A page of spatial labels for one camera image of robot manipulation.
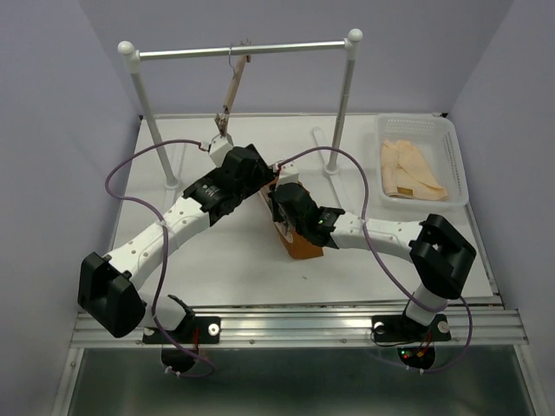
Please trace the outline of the brown underwear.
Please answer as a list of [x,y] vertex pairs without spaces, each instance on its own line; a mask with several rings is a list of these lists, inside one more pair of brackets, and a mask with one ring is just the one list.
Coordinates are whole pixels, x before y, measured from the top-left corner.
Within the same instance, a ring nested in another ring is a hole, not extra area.
[[315,246],[314,244],[310,243],[306,238],[300,236],[294,229],[290,228],[285,223],[279,223],[273,219],[273,210],[271,208],[269,193],[271,188],[276,183],[277,181],[274,179],[268,185],[263,187],[262,190],[258,192],[258,195],[268,209],[273,227],[276,230],[281,244],[287,251],[290,258],[295,260],[306,260],[322,257],[323,249],[321,247]]

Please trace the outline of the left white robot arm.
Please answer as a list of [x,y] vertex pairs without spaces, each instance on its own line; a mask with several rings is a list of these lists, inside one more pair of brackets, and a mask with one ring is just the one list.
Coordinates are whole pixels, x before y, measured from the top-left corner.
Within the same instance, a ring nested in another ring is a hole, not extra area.
[[193,311],[177,296],[140,296],[144,282],[189,239],[231,214],[275,178],[253,144],[234,146],[221,166],[188,186],[165,214],[131,241],[82,261],[78,303],[113,337],[161,325],[173,341],[193,331]]

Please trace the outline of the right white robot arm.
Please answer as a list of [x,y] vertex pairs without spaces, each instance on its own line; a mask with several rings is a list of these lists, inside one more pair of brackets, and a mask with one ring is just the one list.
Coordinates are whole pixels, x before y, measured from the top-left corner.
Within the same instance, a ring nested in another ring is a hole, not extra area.
[[449,300],[460,298],[476,249],[442,215],[421,222],[364,219],[339,208],[319,206],[298,183],[273,185],[272,216],[309,243],[335,250],[368,250],[396,286],[381,255],[398,257],[415,267],[421,280],[408,295],[399,328],[409,338],[426,333]]

